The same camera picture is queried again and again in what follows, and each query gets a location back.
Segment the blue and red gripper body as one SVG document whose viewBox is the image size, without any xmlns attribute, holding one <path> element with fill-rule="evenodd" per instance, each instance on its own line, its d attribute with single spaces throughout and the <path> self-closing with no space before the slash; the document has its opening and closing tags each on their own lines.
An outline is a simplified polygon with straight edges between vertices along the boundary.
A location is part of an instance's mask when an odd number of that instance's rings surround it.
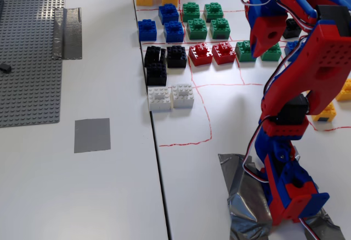
<svg viewBox="0 0 351 240">
<path fill-rule="evenodd" d="M 287 19 L 286 11 L 275 0 L 249 0 L 248 22 L 253 29 L 255 22 L 260 17 L 283 17 Z"/>
</svg>

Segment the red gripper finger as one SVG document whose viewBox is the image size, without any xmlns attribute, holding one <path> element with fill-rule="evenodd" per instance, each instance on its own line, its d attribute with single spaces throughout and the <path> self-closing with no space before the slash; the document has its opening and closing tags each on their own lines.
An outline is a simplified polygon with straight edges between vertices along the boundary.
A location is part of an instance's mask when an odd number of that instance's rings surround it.
<svg viewBox="0 0 351 240">
<path fill-rule="evenodd" d="M 259 16 L 250 22 L 251 54 L 260 57 L 279 42 L 286 28 L 287 15 Z"/>
</svg>

